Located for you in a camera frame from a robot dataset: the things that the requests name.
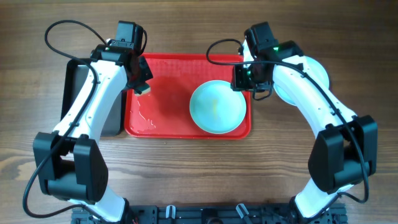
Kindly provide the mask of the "green and yellow sponge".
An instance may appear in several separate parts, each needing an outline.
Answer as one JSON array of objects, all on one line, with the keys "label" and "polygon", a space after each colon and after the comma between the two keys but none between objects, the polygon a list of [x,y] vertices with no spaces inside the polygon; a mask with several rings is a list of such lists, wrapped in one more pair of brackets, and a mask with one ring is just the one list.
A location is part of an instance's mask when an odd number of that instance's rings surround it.
[{"label": "green and yellow sponge", "polygon": [[150,92],[150,86],[147,83],[145,83],[144,85],[140,85],[134,89],[134,94],[136,96],[145,95],[148,94],[149,92]]}]

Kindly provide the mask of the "teal round plate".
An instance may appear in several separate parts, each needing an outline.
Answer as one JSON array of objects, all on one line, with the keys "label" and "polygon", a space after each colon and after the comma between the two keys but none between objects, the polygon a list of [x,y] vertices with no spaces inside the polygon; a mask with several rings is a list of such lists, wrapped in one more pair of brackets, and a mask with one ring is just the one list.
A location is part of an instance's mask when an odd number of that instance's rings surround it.
[{"label": "teal round plate", "polygon": [[294,101],[290,98],[290,96],[283,90],[281,89],[281,87],[279,87],[278,85],[274,85],[274,90],[277,93],[277,95],[286,103],[292,105],[292,106],[296,106],[296,104],[294,103]]},{"label": "teal round plate", "polygon": [[195,89],[189,104],[193,122],[211,134],[234,131],[244,120],[248,106],[242,92],[223,80],[212,80]]}]

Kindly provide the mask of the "white round plate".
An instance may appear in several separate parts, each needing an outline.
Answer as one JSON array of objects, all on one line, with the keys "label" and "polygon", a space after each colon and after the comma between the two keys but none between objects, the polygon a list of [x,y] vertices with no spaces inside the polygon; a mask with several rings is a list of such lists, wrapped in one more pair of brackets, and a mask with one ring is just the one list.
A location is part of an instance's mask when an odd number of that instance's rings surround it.
[{"label": "white round plate", "polygon": [[317,60],[314,58],[311,58],[309,56],[306,56],[307,64],[309,67],[309,70],[318,78],[321,83],[327,87],[328,89],[330,88],[330,79],[327,74],[326,69],[323,67],[321,63],[319,63]]}]

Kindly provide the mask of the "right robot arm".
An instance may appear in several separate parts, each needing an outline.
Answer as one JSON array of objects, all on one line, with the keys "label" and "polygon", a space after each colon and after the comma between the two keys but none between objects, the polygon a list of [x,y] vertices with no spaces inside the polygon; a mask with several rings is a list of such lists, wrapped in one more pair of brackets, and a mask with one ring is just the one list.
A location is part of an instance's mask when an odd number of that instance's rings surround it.
[{"label": "right robot arm", "polygon": [[234,68],[232,89],[260,93],[274,90],[290,101],[309,123],[315,143],[308,159],[310,180],[289,203],[291,223],[310,223],[331,213],[332,204],[364,185],[376,171],[377,124],[358,116],[333,95],[328,75],[316,60],[293,41],[279,42],[267,22],[244,32],[239,51],[244,60]]}]

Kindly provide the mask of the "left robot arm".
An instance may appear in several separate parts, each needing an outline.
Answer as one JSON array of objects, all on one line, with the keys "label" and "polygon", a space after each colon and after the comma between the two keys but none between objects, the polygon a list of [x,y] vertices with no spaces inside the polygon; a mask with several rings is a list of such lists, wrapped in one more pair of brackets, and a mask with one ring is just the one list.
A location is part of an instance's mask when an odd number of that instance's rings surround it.
[{"label": "left robot arm", "polygon": [[[129,202],[108,186],[108,168],[99,149],[105,121],[122,91],[140,96],[150,92],[153,76],[143,57],[147,32],[134,22],[119,21],[115,39],[102,41],[85,64],[87,78],[70,109],[51,133],[38,133],[33,142],[36,170],[25,188],[22,206],[33,218],[48,218],[80,208],[97,223],[133,223]],[[43,194],[71,205],[48,214],[28,208],[35,180]]]}]

